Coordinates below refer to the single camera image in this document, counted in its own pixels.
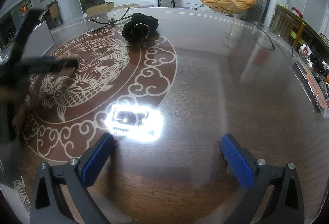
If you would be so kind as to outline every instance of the wood grain surface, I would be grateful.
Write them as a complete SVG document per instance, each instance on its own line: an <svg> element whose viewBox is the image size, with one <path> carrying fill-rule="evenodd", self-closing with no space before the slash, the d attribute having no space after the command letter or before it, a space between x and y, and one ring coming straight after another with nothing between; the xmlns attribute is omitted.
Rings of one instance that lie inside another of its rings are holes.
<svg viewBox="0 0 329 224"><path fill-rule="evenodd" d="M314 218L329 176L329 120L308 99L291 70L289 53L275 45L274 51L257 55L260 47L251 33L258 31L234 18L174 8L135 11L159 19L158 32L174 46L178 67L170 92L158 106L160 138L121 139L88 188L111 223L223 223L246 192L227 173L220 151L219 141L228 132L256 159L278 166L294 163L305 219ZM89 24L53 33L56 45L90 30ZM196 25L202 31L193 32ZM223 43L229 37L234 40L230 48ZM254 62L255 56L261 62ZM22 138L20 151L22 158L12 169L22 175L31 198L38 165L45 160ZM270 192L271 187L253 222Z"/></svg>

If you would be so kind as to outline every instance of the cardboard box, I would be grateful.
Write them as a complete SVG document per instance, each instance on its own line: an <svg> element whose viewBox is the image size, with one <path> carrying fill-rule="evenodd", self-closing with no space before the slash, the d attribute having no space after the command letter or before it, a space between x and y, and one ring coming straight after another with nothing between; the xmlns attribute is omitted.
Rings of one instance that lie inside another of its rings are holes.
<svg viewBox="0 0 329 224"><path fill-rule="evenodd" d="M95 5L92 7L89 7L86 10L86 14L87 16L94 16L94 15L98 15L101 13L107 13L107 12L111 12L111 10L114 8L114 3L112 1L103 3L101 5Z"/></svg>

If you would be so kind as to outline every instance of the red object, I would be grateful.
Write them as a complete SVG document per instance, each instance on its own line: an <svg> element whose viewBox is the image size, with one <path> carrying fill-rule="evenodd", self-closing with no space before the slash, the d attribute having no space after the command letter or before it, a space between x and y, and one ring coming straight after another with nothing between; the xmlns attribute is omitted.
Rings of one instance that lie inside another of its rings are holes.
<svg viewBox="0 0 329 224"><path fill-rule="evenodd" d="M27 5L24 5L21 7L21 14L26 13L29 10L29 7Z"/></svg>
<svg viewBox="0 0 329 224"><path fill-rule="evenodd" d="M298 16L300 17L300 18L304 18L304 16L302 15L302 13L298 10L298 9L296 9L295 7L291 7L291 9L292 10L295 10L296 11L296 13L298 14Z"/></svg>

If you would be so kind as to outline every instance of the white curtain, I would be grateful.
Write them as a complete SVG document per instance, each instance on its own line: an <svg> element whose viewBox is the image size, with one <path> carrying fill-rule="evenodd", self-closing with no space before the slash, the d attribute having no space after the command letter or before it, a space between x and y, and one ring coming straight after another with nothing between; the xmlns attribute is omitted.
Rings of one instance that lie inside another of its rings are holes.
<svg viewBox="0 0 329 224"><path fill-rule="evenodd" d="M319 33L322 33L326 35L327 38L329 38L329 0L327 0L327 6L324 12L324 17Z"/></svg>

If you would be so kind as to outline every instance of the brown chair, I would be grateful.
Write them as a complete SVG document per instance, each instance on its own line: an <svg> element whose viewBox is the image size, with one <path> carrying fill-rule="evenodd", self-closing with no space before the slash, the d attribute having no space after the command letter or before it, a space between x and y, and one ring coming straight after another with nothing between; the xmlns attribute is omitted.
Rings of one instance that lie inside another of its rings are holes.
<svg viewBox="0 0 329 224"><path fill-rule="evenodd" d="M221 14L239 14L252 7L258 0L200 0L203 5L209 7L213 12Z"/></svg>

